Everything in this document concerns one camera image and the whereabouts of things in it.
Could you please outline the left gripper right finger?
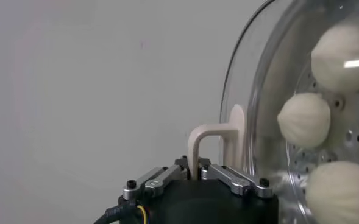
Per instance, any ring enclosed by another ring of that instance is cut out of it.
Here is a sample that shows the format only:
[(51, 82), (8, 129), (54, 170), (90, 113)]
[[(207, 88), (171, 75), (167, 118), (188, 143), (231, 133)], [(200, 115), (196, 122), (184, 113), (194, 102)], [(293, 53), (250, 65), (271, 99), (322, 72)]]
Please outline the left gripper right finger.
[(259, 180), (241, 173), (231, 167), (212, 164), (207, 158), (199, 158), (199, 182), (201, 190), (208, 194), (228, 190), (238, 197), (249, 194), (258, 198), (272, 198), (273, 190), (268, 179)]

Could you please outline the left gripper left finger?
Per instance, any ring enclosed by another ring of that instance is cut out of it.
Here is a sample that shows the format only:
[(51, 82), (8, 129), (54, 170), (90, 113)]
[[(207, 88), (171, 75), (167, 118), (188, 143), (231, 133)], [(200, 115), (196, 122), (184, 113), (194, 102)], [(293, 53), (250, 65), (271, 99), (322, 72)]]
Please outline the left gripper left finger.
[(187, 179), (187, 156), (181, 156), (170, 167), (155, 167), (136, 180), (128, 180), (123, 187), (122, 198), (135, 200), (144, 194), (158, 197), (172, 181)]

